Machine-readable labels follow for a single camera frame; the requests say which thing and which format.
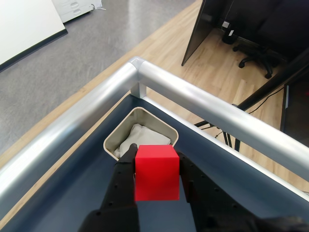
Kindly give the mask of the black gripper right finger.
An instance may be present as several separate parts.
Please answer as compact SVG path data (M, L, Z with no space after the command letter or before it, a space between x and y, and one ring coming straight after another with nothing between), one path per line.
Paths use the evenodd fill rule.
M180 176L197 232L260 232L258 217L239 204L185 154L180 158Z

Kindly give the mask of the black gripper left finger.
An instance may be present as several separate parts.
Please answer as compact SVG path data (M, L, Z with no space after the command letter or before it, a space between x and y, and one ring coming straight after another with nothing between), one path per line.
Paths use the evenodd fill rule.
M123 210L137 208L135 203L135 156L136 144L118 160L113 169L111 181L101 204L101 210Z

